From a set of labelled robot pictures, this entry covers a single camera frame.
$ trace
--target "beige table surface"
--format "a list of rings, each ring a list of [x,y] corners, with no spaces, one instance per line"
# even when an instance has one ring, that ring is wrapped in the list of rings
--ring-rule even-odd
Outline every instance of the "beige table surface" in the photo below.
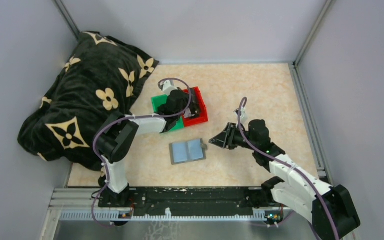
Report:
[[[287,64],[160,65],[147,80],[131,108],[138,115],[152,113],[150,98],[161,95],[156,83],[179,78],[198,86],[208,112],[208,122],[164,134],[134,138],[126,158],[126,177],[135,187],[250,187],[260,186],[272,174],[257,165],[252,151],[221,149],[208,145],[207,159],[171,165],[168,144],[202,138],[205,143],[220,133],[242,97],[248,97],[248,122],[264,119],[271,140],[301,167],[316,176],[316,167]],[[181,83],[176,87],[184,88]],[[74,164],[69,187],[97,186],[99,172]]]

